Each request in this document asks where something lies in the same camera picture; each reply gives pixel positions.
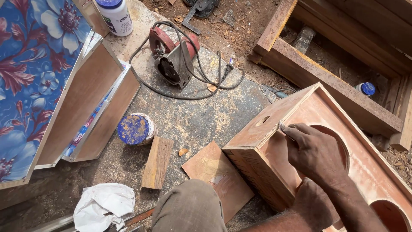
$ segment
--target hand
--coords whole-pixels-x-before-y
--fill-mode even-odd
[[[303,178],[290,211],[296,212],[308,227],[316,232],[339,220],[339,215],[327,194],[309,178]]]
[[[347,176],[334,137],[304,123],[290,124],[283,132],[289,163],[316,184],[330,186]]]

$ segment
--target white plastic bottle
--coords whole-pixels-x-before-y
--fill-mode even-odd
[[[96,0],[97,7],[110,31],[117,36],[128,36],[133,24],[125,0]]]

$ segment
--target saw blade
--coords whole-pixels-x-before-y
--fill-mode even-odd
[[[160,62],[162,69],[164,71],[164,77],[168,79],[172,84],[178,85],[180,83],[180,76],[168,62],[162,60]]]

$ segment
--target concrete floor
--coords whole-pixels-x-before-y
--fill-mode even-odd
[[[117,57],[125,61],[148,35],[149,28],[154,22],[166,20],[148,10],[139,1],[128,1],[128,7],[134,26],[132,35],[125,38],[106,37]],[[173,35],[174,32],[169,29],[165,29],[165,31],[168,32],[172,40],[177,41],[176,35]],[[205,48],[201,48],[199,53],[204,71],[211,80],[216,80],[217,55]],[[147,43],[132,62],[137,74],[152,86],[162,91],[187,97],[204,96],[210,93],[205,83],[194,78],[182,92],[171,88],[156,73],[153,61]],[[199,73],[197,62],[194,64],[195,72]],[[240,77],[241,71],[234,69],[225,80],[224,85],[231,86]],[[127,146],[115,132],[97,160],[78,163],[68,163],[62,160],[55,168],[36,170],[37,175],[48,172],[58,177],[57,184],[54,183],[55,186],[53,186],[55,190],[29,200],[31,203],[29,209],[20,212],[18,217],[5,223],[3,228],[0,227],[0,230],[23,231],[71,214],[80,199],[82,189],[98,183],[116,182],[134,188],[136,214],[153,208],[159,197],[188,179],[180,167],[185,161],[212,140],[216,141],[220,147],[225,145],[261,110],[276,100],[271,92],[249,79],[250,77],[246,75],[239,87],[233,90],[220,90],[210,98],[197,101],[163,97],[142,86],[127,113],[143,112],[148,114],[157,124],[159,136],[175,141],[162,190],[142,189],[140,187],[150,145]],[[179,157],[178,151],[181,148],[187,148],[189,152]],[[237,231],[273,214],[269,206],[256,193],[256,196],[228,222],[227,228],[229,231]],[[144,223],[149,225],[150,218],[146,219]]]

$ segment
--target power cord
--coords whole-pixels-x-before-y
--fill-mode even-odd
[[[224,90],[234,89],[234,88],[236,88],[237,86],[239,86],[240,83],[241,83],[241,82],[243,81],[243,79],[245,78],[245,71],[244,71],[243,69],[239,69],[239,70],[242,70],[242,77],[241,77],[241,79],[239,80],[238,83],[236,83],[234,86],[231,86],[231,87],[223,87],[223,86],[220,86],[221,83],[222,83],[222,74],[221,74],[221,70],[222,70],[222,57],[221,57],[221,55],[220,55],[220,51],[217,51],[216,54],[217,54],[218,57],[219,57],[219,70],[218,70],[218,72],[219,72],[219,82],[218,82],[218,83],[212,82],[212,81],[207,77],[207,75],[204,73],[204,71],[203,71],[202,65],[200,64],[199,51],[197,50],[194,42],[190,39],[190,37],[189,37],[188,35],[186,35],[186,33],[184,33],[182,30],[180,30],[179,28],[177,28],[176,25],[174,25],[174,24],[173,24],[172,22],[170,22],[170,21],[159,21],[159,22],[156,22],[156,23],[153,25],[153,28],[155,28],[156,26],[159,26],[159,25],[166,25],[166,26],[169,26],[169,27],[173,28],[173,29],[176,31],[176,34],[177,34],[177,36],[178,36],[178,39],[179,39],[180,44],[182,43],[182,38],[180,37],[179,32],[182,33],[182,34],[190,41],[190,43],[193,45],[193,48],[194,48],[194,50],[195,50],[195,52],[196,52],[197,62],[198,62],[198,64],[199,64],[199,68],[200,68],[200,71],[201,71],[201,75],[202,75],[202,77],[203,77],[204,79],[201,79],[201,78],[199,78],[198,76],[196,76],[194,73],[192,73],[192,71],[190,70],[190,68],[189,68],[188,65],[187,65],[187,61],[186,61],[187,57],[185,56],[185,53],[182,52],[182,54],[183,54],[183,60],[184,60],[184,62],[185,62],[185,66],[186,66],[187,70],[190,72],[190,74],[192,74],[192,75],[193,75],[196,79],[198,79],[199,81],[204,82],[204,83],[207,83],[207,84],[212,84],[212,85],[216,86],[217,88],[216,88],[216,90],[215,90],[213,93],[211,93],[211,94],[209,94],[209,95],[206,95],[206,96],[202,96],[202,97],[179,97],[179,96],[174,96],[174,95],[170,95],[170,94],[161,92],[161,91],[155,89],[154,87],[150,86],[150,85],[149,85],[148,83],[146,83],[142,78],[138,77],[138,78],[140,79],[140,81],[141,81],[146,87],[148,87],[149,89],[151,89],[152,91],[154,91],[154,92],[156,92],[156,93],[158,93],[158,94],[160,94],[160,95],[163,95],[163,96],[165,96],[165,97],[171,97],[171,98],[174,98],[174,99],[181,99],[181,100],[200,100],[200,99],[205,99],[205,98],[208,98],[208,97],[213,96],[214,94],[216,94],[216,93],[218,92],[219,89],[224,89]],[[135,52],[133,52],[133,54],[131,55],[131,57],[130,57],[130,59],[129,59],[129,64],[131,64],[131,61],[133,60],[133,58],[134,58],[134,57],[136,56],[136,54],[142,49],[142,47],[145,45],[145,43],[146,43],[148,40],[149,40],[149,37],[147,37],[147,38],[145,39],[145,41],[143,41],[143,43],[139,46],[139,48],[137,48],[137,50],[136,50]]]

